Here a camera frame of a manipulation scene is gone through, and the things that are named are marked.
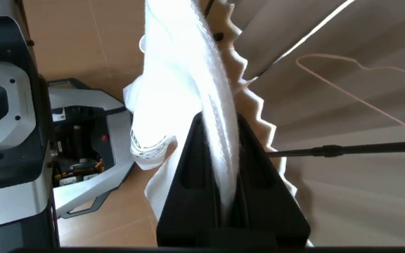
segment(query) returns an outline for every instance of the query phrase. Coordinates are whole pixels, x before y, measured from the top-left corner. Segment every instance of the pink cord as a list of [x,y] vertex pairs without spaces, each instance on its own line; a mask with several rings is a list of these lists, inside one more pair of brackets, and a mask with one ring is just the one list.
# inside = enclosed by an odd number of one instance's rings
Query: pink cord
[[349,58],[349,57],[344,57],[344,56],[337,56],[337,55],[331,55],[331,54],[327,54],[327,53],[309,53],[303,56],[300,56],[298,59],[296,59],[296,64],[302,68],[303,70],[307,71],[308,73],[314,75],[316,78],[320,79],[321,81],[331,85],[332,87],[334,87],[335,89],[337,89],[338,91],[343,92],[344,94],[348,95],[349,97],[359,101],[360,103],[363,103],[364,105],[368,106],[369,108],[379,112],[380,114],[390,118],[393,121],[396,121],[398,123],[400,123],[402,126],[405,127],[405,122],[401,121],[400,119],[397,119],[394,116],[391,116],[390,114],[384,112],[383,110],[377,108],[374,105],[371,105],[370,103],[360,99],[359,97],[353,95],[352,93],[345,91],[344,89],[340,88],[339,86],[335,85],[334,83],[330,82],[329,80],[325,79],[324,77],[320,76],[319,74],[316,74],[315,72],[313,72],[312,70],[310,70],[308,67],[304,66],[303,64],[300,63],[301,59],[304,58],[309,58],[309,57],[319,57],[319,58],[331,58],[331,59],[336,59],[336,60],[346,60],[349,61],[351,63],[356,63],[357,66],[359,66],[362,70],[367,70],[367,71],[372,71],[372,70],[397,70],[400,72],[405,73],[405,69],[401,69],[399,67],[392,67],[392,66],[381,66],[381,67],[365,67],[362,64],[359,63],[358,60],[354,59],[354,58]]

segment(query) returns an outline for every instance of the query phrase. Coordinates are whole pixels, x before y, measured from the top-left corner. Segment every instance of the brown tile floor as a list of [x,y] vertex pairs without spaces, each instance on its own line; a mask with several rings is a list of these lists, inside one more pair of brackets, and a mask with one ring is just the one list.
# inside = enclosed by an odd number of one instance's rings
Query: brown tile floor
[[[122,89],[142,73],[144,0],[24,0],[30,34],[35,42],[39,72],[45,78],[76,77],[122,100]],[[204,8],[208,0],[200,0]],[[222,59],[237,91],[236,109],[266,143],[269,126],[258,122],[258,100],[239,82],[245,63],[234,57],[237,33],[228,26],[232,6],[215,1],[207,21],[213,32],[223,32]],[[126,182],[92,214],[59,219],[64,246],[155,246],[157,221],[143,191],[152,171],[135,168]]]

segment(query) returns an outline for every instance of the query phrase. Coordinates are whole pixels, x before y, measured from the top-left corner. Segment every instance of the curtain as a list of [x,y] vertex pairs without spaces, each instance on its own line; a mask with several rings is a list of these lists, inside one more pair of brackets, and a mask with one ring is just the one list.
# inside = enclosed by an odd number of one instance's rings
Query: curtain
[[[249,89],[264,100],[279,150],[405,141],[405,127],[300,69],[308,53],[356,58],[365,66],[405,69],[405,1],[237,0],[235,50],[247,60]],[[345,7],[306,37],[339,6]],[[299,40],[300,44],[281,57]],[[405,74],[367,72],[354,63],[302,63],[339,87],[405,122]],[[289,158],[286,177],[322,245],[405,245],[405,154]]]

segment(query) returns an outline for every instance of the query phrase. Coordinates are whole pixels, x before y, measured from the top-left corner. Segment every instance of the white garment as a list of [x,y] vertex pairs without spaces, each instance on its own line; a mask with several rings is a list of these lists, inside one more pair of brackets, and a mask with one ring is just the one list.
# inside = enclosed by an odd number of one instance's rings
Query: white garment
[[202,110],[223,214],[236,191],[238,127],[224,66],[198,3],[146,0],[143,75],[124,89],[134,113],[131,152],[142,169],[163,162],[145,195],[159,219],[194,116]]

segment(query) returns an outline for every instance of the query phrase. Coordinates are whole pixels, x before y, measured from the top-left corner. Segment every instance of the white fabric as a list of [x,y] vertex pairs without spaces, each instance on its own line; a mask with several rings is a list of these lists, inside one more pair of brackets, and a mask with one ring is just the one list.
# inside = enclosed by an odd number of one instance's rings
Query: white fabric
[[134,113],[131,151],[142,169],[163,162],[145,194],[159,219],[193,117],[202,111],[223,214],[236,191],[238,127],[233,97],[217,47],[197,3],[147,0],[143,75],[124,89]]

